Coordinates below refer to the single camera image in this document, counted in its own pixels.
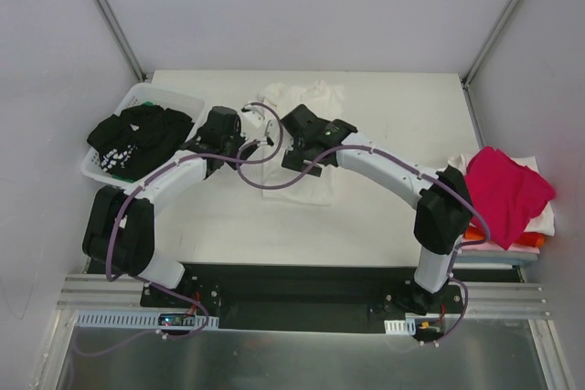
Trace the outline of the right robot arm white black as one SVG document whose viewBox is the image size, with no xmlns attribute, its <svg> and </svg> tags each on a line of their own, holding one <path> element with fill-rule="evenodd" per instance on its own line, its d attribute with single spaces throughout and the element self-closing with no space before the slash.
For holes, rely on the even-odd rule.
<svg viewBox="0 0 585 390">
<path fill-rule="evenodd" d="M 398 196 L 415 210 L 413 234 L 421 245 L 410 284 L 391 293 L 404 311 L 424 315 L 443 302 L 456 247 L 473 213 L 463 174 L 453 166 L 431 169 L 379 149 L 346 121 L 323 119 L 303 104 L 282 118 L 292 147 L 282 167 L 321 174 L 325 166 L 362 175 Z"/>
</svg>

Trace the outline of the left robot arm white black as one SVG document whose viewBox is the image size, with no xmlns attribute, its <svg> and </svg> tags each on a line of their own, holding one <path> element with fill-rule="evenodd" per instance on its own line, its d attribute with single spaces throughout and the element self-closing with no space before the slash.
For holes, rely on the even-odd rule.
<svg viewBox="0 0 585 390">
<path fill-rule="evenodd" d="M 106 185 L 95 195 L 83 253 L 110 265 L 110 275 L 126 274 L 162 286 L 176 307 L 193 297 L 193 275 L 155 245 L 155 219 L 186 189 L 209 178 L 224 164 L 234 166 L 244 144 L 238 113 L 214 106 L 205 122 L 178 151 L 146 177 L 125 188 Z"/>
</svg>

